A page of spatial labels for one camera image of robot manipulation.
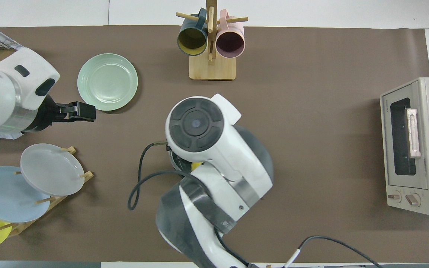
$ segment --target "toaster oven door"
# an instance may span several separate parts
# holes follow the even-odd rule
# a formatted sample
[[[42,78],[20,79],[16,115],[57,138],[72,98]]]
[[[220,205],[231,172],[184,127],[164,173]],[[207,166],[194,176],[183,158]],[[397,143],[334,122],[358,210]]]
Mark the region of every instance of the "toaster oven door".
[[[419,86],[415,81],[381,99],[388,185],[428,188]]]

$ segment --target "toaster oven handle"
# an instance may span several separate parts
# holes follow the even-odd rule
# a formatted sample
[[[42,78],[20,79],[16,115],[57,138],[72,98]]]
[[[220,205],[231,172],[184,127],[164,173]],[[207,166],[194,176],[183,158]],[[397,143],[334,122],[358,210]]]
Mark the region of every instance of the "toaster oven handle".
[[[406,109],[406,122],[408,125],[408,156],[410,158],[420,158],[420,144],[418,136],[418,110]]]

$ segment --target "toaster oven knob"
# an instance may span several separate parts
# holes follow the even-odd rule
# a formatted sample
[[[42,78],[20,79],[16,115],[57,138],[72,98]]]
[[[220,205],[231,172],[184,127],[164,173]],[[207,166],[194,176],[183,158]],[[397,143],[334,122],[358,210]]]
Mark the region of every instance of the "toaster oven knob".
[[[387,195],[388,199],[395,200],[396,202],[401,202],[401,193],[395,191],[392,195]]]
[[[421,205],[421,197],[418,194],[406,195],[406,200],[413,207],[419,207]]]

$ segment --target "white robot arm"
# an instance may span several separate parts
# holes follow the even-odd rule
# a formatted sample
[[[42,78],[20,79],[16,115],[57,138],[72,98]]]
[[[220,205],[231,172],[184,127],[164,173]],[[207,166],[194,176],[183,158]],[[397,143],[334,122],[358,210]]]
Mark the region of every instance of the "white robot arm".
[[[60,105],[51,99],[49,90],[58,79],[54,67],[29,48],[21,47],[0,61],[0,133],[36,132],[52,122],[93,122],[92,105]]]
[[[168,146],[202,162],[160,201],[156,224],[163,238],[197,266],[253,267],[235,258],[219,237],[272,187],[272,159],[245,128],[239,111],[221,95],[191,97],[168,115]]]

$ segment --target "green plate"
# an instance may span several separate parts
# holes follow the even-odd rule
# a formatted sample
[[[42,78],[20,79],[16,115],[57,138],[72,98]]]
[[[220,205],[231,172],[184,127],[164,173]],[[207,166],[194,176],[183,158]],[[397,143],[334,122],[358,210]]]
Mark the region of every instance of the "green plate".
[[[135,95],[137,86],[137,71],[130,61],[112,53],[88,60],[77,78],[82,99],[101,111],[124,107]]]

